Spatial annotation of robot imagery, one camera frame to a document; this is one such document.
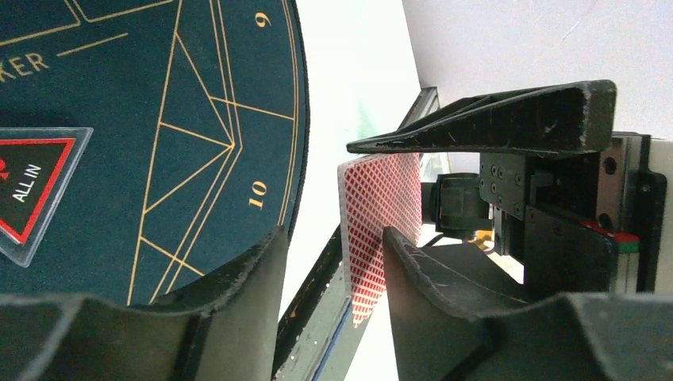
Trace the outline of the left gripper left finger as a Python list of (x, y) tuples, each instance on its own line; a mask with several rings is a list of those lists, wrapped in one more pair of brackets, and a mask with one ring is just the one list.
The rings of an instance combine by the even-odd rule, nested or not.
[(288, 235), (147, 306), (92, 294), (3, 294), (4, 380), (269, 380)]

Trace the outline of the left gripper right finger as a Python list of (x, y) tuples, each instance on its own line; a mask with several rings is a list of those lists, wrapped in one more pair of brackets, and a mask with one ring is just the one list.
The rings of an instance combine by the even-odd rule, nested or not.
[(669, 380), (672, 298), (562, 293), (533, 301), (473, 244), (419, 248), (383, 230), (401, 380)]

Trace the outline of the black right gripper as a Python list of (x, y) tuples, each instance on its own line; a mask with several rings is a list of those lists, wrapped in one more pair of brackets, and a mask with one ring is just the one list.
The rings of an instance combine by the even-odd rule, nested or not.
[(482, 94), (346, 148), (505, 153), (482, 155), (476, 173), (430, 183), (429, 221), (442, 237), (491, 230), (496, 253), (523, 265), (524, 287), (537, 298), (665, 294), (668, 142), (612, 137), (616, 99), (608, 79)]

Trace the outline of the red playing card deck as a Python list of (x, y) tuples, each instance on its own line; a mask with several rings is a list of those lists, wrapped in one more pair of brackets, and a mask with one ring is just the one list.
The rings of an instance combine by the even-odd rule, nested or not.
[(419, 155), (375, 154), (337, 168), (340, 235), (351, 321), (357, 328), (386, 292), (383, 229), (396, 228), (413, 243), (421, 231)]

